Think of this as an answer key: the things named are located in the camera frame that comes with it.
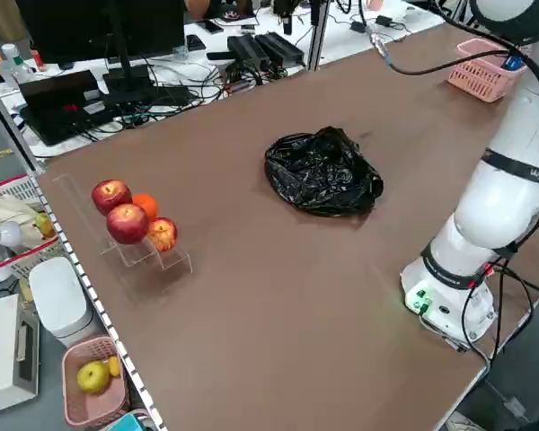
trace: white trash bin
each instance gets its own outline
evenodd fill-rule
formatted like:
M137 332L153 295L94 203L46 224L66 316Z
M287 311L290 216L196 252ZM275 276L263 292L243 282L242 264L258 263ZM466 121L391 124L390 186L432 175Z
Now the white trash bin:
M44 328L66 347L104 333L68 259L41 262L30 271L29 281Z

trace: white box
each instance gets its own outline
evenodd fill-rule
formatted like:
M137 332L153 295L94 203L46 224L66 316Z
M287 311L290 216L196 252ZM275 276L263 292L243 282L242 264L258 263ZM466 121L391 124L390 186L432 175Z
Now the white box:
M0 410L38 393L40 323L19 295L0 298Z

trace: brown tabletop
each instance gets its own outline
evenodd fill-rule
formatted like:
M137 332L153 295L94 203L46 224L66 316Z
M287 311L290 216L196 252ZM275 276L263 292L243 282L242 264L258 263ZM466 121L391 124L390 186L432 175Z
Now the brown tabletop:
M425 68L464 39L442 26L391 51ZM445 80L367 52L50 164L40 185L169 429L427 431L455 403L482 362L419 326L399 274L454 210L504 106ZM296 212L265 179L277 138L329 125L385 181L364 223ZM194 274L135 279L102 258L53 181L64 173L85 193L108 178L152 193ZM539 284L539 234L514 268ZM504 333L526 310L506 290Z

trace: computer monitor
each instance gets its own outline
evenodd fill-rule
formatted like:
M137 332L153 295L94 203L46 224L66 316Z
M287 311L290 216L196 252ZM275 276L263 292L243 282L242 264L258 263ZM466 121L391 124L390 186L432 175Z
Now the computer monitor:
M109 0L16 0L46 63L118 57ZM128 55L172 53L185 43L183 0L116 0Z
M172 90L153 87L146 66L132 67L129 56L163 55L185 44L183 0L16 2L46 63L119 57L122 68L104 76L107 102L172 99Z

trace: red apple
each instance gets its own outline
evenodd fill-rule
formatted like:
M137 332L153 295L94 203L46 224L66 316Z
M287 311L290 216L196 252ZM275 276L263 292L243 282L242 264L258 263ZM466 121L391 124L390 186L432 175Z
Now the red apple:
M110 211L106 227L120 244L135 244L144 239L150 226L146 211L134 204L122 204Z
M168 251L176 245L178 229L176 223L169 218L157 217L150 222L147 238L158 251Z
M107 216L118 205L131 204L132 193L123 181L106 180L93 188L92 200L98 211Z

